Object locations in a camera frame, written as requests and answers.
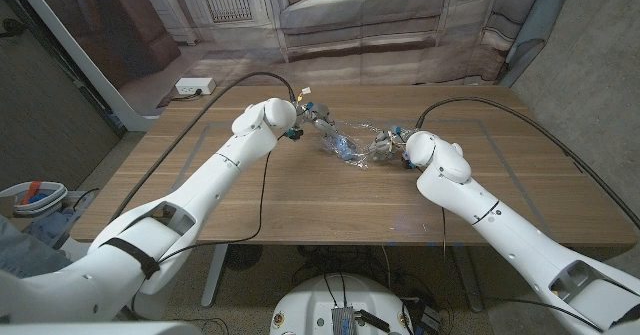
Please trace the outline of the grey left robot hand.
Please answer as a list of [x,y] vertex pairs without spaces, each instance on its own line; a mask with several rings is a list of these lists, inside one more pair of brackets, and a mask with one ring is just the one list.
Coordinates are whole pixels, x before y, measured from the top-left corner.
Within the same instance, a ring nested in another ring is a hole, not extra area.
[[333,116],[327,105],[320,103],[297,103],[296,120],[293,128],[301,130],[303,124],[313,125],[331,148],[346,151],[350,148],[349,140],[336,128]]

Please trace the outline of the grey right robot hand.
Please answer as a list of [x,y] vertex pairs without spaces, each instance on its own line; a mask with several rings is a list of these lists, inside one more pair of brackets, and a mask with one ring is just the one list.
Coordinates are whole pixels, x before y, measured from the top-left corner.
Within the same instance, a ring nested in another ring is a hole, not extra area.
[[415,132],[415,129],[395,125],[379,132],[369,145],[371,158],[374,161],[390,160],[397,153],[404,153],[407,141]]

